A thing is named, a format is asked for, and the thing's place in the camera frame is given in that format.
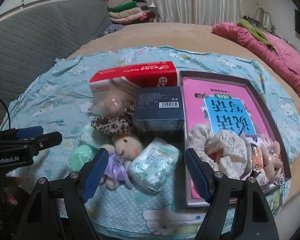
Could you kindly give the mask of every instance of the stack of clothes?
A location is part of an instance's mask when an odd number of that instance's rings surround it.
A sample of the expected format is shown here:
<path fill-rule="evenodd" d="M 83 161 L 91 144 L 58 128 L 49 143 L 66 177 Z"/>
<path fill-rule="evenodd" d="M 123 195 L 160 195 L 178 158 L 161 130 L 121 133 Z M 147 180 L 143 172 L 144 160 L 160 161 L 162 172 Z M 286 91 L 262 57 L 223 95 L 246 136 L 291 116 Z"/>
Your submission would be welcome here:
<path fill-rule="evenodd" d="M 108 12 L 115 24 L 130 25 L 155 22 L 155 13 L 149 10 L 144 0 L 133 0 L 117 7 L 108 8 Z"/>

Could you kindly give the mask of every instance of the purple ribbon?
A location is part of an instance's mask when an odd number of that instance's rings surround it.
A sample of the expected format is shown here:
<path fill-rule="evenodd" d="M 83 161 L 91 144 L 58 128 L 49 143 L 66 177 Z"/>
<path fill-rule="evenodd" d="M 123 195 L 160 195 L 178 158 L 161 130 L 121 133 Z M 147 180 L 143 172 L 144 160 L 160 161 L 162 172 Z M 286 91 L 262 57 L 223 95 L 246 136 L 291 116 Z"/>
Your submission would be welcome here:
<path fill-rule="evenodd" d="M 109 155 L 108 166 L 106 167 L 104 174 L 116 180 L 118 183 L 120 183 L 121 181 L 125 182 L 127 189 L 132 190 L 132 184 L 129 180 L 126 169 L 124 168 L 122 163 L 115 163 L 113 160 L 114 157 L 115 154 Z"/>

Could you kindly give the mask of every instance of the stuffed toy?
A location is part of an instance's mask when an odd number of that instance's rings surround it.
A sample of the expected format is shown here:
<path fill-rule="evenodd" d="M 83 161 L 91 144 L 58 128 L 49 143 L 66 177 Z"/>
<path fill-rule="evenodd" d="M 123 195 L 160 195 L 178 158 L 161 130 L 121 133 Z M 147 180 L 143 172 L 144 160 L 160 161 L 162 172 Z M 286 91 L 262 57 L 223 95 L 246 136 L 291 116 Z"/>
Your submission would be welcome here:
<path fill-rule="evenodd" d="M 127 174 L 130 163 L 142 152 L 142 144 L 135 135 L 119 135 L 112 137 L 114 145 L 105 144 L 101 146 L 109 152 L 109 163 L 101 178 L 100 184 L 106 184 L 109 190 L 116 189 L 121 183 L 125 183 L 128 189 L 132 184 Z"/>
<path fill-rule="evenodd" d="M 274 181 L 281 174 L 282 169 L 282 161 L 279 159 L 280 144 L 274 141 L 271 145 L 271 141 L 264 134 L 261 134 L 260 137 L 262 138 L 263 169 L 265 170 L 267 179 Z"/>

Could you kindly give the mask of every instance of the plastic bag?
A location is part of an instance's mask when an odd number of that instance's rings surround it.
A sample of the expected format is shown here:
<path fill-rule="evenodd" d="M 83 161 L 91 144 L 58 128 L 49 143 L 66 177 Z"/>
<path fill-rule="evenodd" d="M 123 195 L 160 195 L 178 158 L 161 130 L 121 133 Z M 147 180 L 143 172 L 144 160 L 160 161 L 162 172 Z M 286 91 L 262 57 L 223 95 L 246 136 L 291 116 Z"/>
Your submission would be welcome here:
<path fill-rule="evenodd" d="M 174 171 L 181 151 L 160 138 L 155 138 L 128 167 L 128 174 L 142 188 L 162 190 Z"/>

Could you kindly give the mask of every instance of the light blue bed sheet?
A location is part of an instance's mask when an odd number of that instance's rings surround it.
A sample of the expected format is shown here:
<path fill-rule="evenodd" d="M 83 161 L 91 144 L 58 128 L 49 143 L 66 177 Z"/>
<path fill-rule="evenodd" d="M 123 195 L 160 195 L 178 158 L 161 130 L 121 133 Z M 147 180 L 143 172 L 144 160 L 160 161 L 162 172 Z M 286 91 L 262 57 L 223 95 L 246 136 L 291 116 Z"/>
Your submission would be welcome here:
<path fill-rule="evenodd" d="M 59 131 L 61 145 L 43 150 L 34 157 L 34 164 L 18 168 L 13 174 L 23 179 L 21 187 L 31 192 L 37 179 L 65 178 L 70 172 L 68 160 L 79 144 L 81 129 L 94 115 L 88 113 L 92 94 L 88 86 L 95 72 L 115 66 L 154 61 L 173 61 L 178 70 L 203 71 L 248 79 L 266 102 L 282 135 L 290 163 L 300 153 L 300 117 L 293 100 L 278 82 L 254 60 L 214 53 L 196 53 L 171 47 L 140 47 L 103 51 L 71 60 L 56 60 L 47 73 L 40 75 L 9 106 L 12 127 L 41 125 L 45 132 Z M 2 129 L 7 129 L 7 118 Z M 281 209 L 290 183 L 267 196 L 274 215 Z M 185 168 L 181 163 L 163 190 L 147 195 L 136 189 L 119 186 L 109 191 L 98 187 L 86 204 L 95 229 L 122 239 L 184 239 L 192 238 L 206 209 L 187 209 Z M 64 207 L 61 215 L 66 216 Z M 228 211 L 224 232 L 230 230 L 234 215 Z"/>

